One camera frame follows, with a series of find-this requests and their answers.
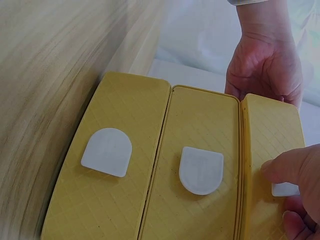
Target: grid pattern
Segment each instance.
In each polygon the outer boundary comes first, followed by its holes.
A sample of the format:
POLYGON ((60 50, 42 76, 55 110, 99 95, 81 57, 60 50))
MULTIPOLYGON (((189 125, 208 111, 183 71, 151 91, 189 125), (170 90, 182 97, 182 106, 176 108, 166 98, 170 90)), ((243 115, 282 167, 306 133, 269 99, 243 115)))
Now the grid pattern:
POLYGON ((175 87, 165 122, 143 240, 233 239, 239 171, 239 103, 229 96, 175 87), (207 196, 179 179, 183 147, 224 155, 223 181, 207 196))
POLYGON ((271 184, 261 176, 260 168, 285 151, 305 146, 299 113, 292 105, 253 94, 248 94, 244 103, 251 131, 250 239, 286 239, 282 227, 284 198, 272 196, 271 184))
POLYGON ((170 88, 164 80, 106 74, 65 158, 43 240, 137 239, 170 88), (81 166, 89 138, 102 128, 119 129, 131 140, 123 178, 81 166))

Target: wooden surface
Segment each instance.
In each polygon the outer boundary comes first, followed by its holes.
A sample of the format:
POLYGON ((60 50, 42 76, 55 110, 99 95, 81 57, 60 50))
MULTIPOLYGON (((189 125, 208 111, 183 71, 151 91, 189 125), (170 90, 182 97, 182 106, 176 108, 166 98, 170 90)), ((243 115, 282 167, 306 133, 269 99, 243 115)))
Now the wooden surface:
POLYGON ((108 70, 145 75, 163 0, 0 1, 0 239, 38 239, 57 174, 108 70))

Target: hand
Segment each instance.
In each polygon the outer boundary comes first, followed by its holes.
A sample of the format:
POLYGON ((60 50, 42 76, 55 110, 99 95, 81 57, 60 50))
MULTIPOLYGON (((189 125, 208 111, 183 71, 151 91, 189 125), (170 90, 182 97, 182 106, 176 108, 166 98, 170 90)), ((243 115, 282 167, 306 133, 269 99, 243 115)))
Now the hand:
POLYGON ((299 186, 301 196, 284 204, 284 230, 288 240, 320 240, 320 144, 285 152, 261 167, 272 183, 299 186))
POLYGON ((253 93, 299 108, 303 76, 287 1, 242 5, 237 12, 242 38, 227 70, 225 93, 240 100, 253 93))

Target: wrist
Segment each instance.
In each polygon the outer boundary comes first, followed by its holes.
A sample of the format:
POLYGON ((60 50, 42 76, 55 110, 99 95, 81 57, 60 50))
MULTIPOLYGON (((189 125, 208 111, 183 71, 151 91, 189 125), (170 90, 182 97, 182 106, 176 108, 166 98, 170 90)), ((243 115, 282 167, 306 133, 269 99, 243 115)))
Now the wrist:
POLYGON ((293 43, 287 0, 269 0, 236 7, 242 35, 267 43, 293 43))

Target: white felt pad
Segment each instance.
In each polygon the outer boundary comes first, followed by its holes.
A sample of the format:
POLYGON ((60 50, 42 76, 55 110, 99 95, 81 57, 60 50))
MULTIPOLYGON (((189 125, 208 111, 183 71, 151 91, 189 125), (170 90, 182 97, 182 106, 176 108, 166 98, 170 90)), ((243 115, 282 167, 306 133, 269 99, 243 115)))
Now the white felt pad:
POLYGON ((221 184, 224 156, 221 153, 185 146, 182 150, 179 177, 191 193, 208 195, 221 184))
POLYGON ((274 197, 290 197, 300 195, 299 187, 289 182, 272 184, 272 195, 274 197))
POLYGON ((116 177, 124 177, 131 153, 132 144, 124 132, 115 128, 104 128, 91 136, 81 165, 116 177))

